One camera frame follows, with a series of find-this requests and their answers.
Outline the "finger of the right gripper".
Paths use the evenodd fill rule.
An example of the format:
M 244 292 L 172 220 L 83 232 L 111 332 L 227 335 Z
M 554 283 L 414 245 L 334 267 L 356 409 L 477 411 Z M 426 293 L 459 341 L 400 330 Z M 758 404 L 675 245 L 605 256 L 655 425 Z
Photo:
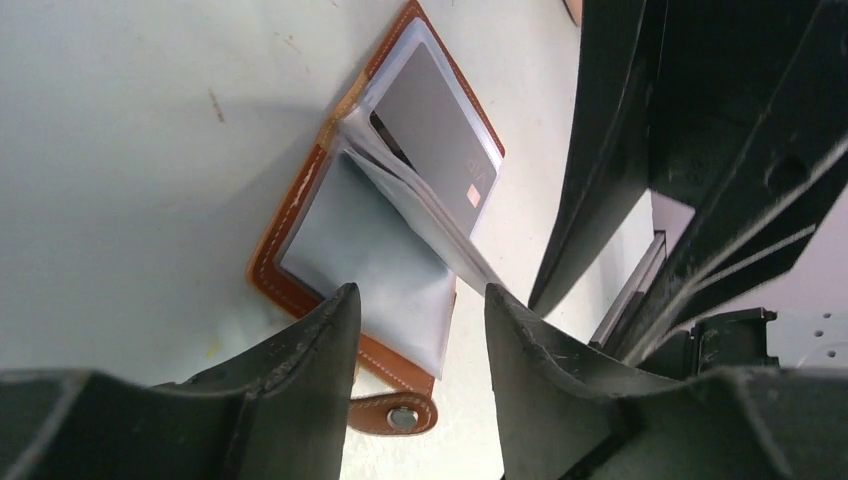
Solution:
M 777 39 L 777 6 L 754 19 L 783 50 L 781 75 L 739 134 L 693 136 L 693 151 L 720 161 L 694 214 L 612 354 L 640 363 L 675 327 L 788 272 L 847 183 L 847 5 L 799 4 L 799 30 Z
M 571 138 L 555 224 L 528 307 L 569 294 L 648 186 L 649 110 L 668 4 L 584 5 Z

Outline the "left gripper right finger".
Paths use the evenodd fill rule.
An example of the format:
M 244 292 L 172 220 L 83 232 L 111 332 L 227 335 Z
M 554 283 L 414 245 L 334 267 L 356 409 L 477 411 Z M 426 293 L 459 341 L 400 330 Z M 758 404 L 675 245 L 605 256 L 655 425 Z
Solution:
M 485 330 L 508 479 L 843 479 L 847 375 L 721 367 L 677 381 L 545 322 L 503 286 Z

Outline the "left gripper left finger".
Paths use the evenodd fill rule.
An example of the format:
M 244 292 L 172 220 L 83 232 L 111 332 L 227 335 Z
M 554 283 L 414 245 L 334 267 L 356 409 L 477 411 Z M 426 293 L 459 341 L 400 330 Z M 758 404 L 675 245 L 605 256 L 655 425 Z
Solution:
M 1 374 L 5 479 L 336 479 L 360 332 L 340 287 L 304 318 L 188 381 L 96 370 Z

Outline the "grey credit card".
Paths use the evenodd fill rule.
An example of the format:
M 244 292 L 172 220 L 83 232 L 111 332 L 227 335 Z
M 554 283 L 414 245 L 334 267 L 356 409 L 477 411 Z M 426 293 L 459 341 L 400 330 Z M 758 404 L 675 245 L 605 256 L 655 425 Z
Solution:
M 425 44 L 417 45 L 400 68 L 370 123 L 392 153 L 429 185 L 460 230 L 471 234 L 497 172 Z

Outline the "brown leather card holder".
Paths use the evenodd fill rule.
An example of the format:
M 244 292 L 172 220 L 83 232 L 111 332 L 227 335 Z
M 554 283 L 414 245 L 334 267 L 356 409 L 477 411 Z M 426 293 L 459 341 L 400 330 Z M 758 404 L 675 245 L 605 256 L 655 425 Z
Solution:
M 250 283 L 295 317 L 343 284 L 358 286 L 358 362 L 389 388 L 351 403 L 349 425 L 371 435 L 416 435 L 436 425 L 432 392 L 443 371 L 456 285 L 481 293 L 498 281 L 472 240 L 479 220 L 464 234 L 370 123 L 421 43 L 489 152 L 494 188 L 504 146 L 423 7 L 409 1 L 322 125 L 248 267 Z

